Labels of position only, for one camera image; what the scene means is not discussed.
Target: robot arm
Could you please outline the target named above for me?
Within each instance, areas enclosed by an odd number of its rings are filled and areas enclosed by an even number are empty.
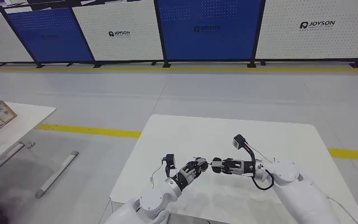
[[[242,136],[234,138],[234,146],[237,149],[241,146],[246,151],[251,151],[245,143]],[[251,157],[251,161],[215,158],[211,167],[216,173],[249,176],[261,190],[272,187],[287,211],[299,224],[340,223],[328,197],[293,162],[270,163],[257,160],[255,156]],[[255,180],[261,182],[268,180],[271,185],[268,188],[261,188]]]
[[[139,197],[125,203],[108,218],[105,224],[143,224],[145,222],[138,215],[139,210],[152,220],[149,224],[163,222],[169,215],[168,204],[175,202],[182,191],[205,172],[208,166],[204,158],[198,157],[195,161],[188,162],[175,176],[166,179],[159,187],[148,189]],[[167,176],[168,170],[173,167],[174,165],[171,165],[166,168]]]

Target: joyson logo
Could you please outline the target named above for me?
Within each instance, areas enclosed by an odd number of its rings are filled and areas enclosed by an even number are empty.
[[[40,37],[43,40],[51,40],[51,39],[57,39],[58,35],[49,34],[49,35],[40,35]]]
[[[218,31],[220,26],[194,26],[194,32]]]
[[[314,22],[301,22],[300,29],[333,27],[336,21],[314,21]]]
[[[111,38],[128,37],[130,36],[130,31],[109,31],[108,34]]]

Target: concrete floor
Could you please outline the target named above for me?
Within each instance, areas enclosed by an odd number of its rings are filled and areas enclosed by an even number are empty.
[[[151,114],[308,123],[328,148],[351,150],[358,150],[357,86],[356,72],[0,71],[1,100],[57,108],[44,123],[141,131]],[[36,142],[32,152],[21,150],[0,169],[0,205],[11,223],[103,223],[136,139],[46,130],[28,138]],[[51,169],[73,150],[79,157],[35,199]],[[358,161],[334,160],[358,201]],[[207,222],[174,217],[171,223]]]

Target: yellow floor line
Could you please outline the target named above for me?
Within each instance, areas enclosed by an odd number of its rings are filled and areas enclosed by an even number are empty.
[[[358,160],[358,150],[340,150],[338,148],[329,148],[328,151],[332,157]]]
[[[234,68],[234,67],[101,67],[101,68],[0,68],[0,71],[189,71],[189,72],[358,72],[354,68]]]
[[[121,138],[139,138],[141,132],[133,130],[114,130],[104,128],[90,128],[90,127],[76,127],[68,125],[56,125],[56,124],[40,124],[37,126],[39,130],[55,130],[57,132],[72,132],[80,134],[98,134],[101,136],[114,136]]]
[[[54,130],[57,132],[72,132],[80,134],[97,134],[101,136],[114,136],[121,138],[139,138],[141,132],[133,130],[115,130],[105,128],[76,127],[57,124],[40,124],[39,130]],[[340,150],[338,148],[329,148],[329,153],[336,158],[349,158],[358,160],[358,150]]]

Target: blue pegboard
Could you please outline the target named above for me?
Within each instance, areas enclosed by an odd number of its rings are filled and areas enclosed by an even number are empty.
[[[18,12],[8,16],[37,61],[92,60],[70,9]]]
[[[158,0],[169,60],[250,59],[261,0]]]

